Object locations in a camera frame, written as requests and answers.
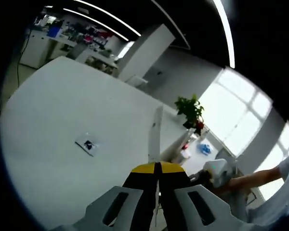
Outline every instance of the green plant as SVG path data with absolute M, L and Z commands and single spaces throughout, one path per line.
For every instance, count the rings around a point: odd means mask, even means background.
M 179 96 L 178 101 L 175 102 L 175 105 L 178 109 L 178 115 L 184 114 L 191 127 L 196 127 L 199 120 L 203 120 L 202 111 L 204 111 L 204 108 L 197 100 L 196 94 L 193 94 L 192 99 Z

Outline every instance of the person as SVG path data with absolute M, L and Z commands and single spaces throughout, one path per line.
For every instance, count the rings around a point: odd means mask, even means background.
M 216 193 L 259 187 L 279 178 L 285 182 L 282 187 L 258 208 L 247 210 L 248 223 L 271 228 L 289 212 L 289 156 L 272 169 L 232 178 L 227 184 L 218 188 Z

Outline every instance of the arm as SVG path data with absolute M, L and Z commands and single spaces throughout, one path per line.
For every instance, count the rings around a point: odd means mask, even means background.
M 232 178 L 227 184 L 218 188 L 216 190 L 216 193 L 255 188 L 277 180 L 279 178 L 281 178 L 279 168 L 275 167 L 270 170 L 255 172 L 247 176 Z

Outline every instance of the white sleeve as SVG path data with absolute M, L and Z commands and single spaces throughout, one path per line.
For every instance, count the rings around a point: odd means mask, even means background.
M 285 181 L 289 174 L 289 156 L 285 160 L 280 162 L 280 164 L 278 165 L 278 168 L 279 168 L 279 171 L 283 180 Z

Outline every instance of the cable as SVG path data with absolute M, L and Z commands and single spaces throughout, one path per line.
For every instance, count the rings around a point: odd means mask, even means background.
M 18 67 L 19 67 L 19 63 L 20 63 L 21 57 L 23 57 L 23 54 L 24 54 L 24 52 L 25 52 L 25 50 L 26 50 L 26 48 L 27 48 L 27 45 L 28 45 L 28 43 L 29 43 L 29 39 L 30 39 L 31 32 L 32 32 L 32 29 L 30 29 L 30 32 L 29 32 L 29 35 L 28 35 L 28 39 L 27 39 L 27 43 L 26 43 L 26 45 L 25 45 L 25 48 L 24 48 L 23 52 L 21 52 L 21 54 L 20 54 L 20 57 L 19 57 L 19 60 L 18 60 L 18 62 L 17 62 L 17 66 L 16 66 L 16 69 L 17 69 L 17 83 L 18 83 L 18 87 L 20 86 Z

